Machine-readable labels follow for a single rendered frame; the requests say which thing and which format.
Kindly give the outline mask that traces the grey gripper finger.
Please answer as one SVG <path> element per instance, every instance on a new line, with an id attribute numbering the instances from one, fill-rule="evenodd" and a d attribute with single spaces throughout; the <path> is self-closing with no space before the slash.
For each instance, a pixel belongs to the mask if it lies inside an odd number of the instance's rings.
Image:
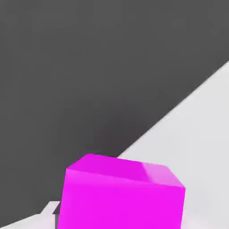
<path id="1" fill-rule="evenodd" d="M 56 229 L 54 214 L 60 201 L 49 201 L 40 214 L 35 214 L 0 229 Z"/>

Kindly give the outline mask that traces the small magenta cube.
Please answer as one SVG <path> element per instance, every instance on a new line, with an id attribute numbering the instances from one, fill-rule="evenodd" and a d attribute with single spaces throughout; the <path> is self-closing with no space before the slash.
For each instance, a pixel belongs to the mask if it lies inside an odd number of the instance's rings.
<path id="1" fill-rule="evenodd" d="M 66 169 L 58 229 L 181 229 L 185 191 L 164 165 L 87 154 Z"/>

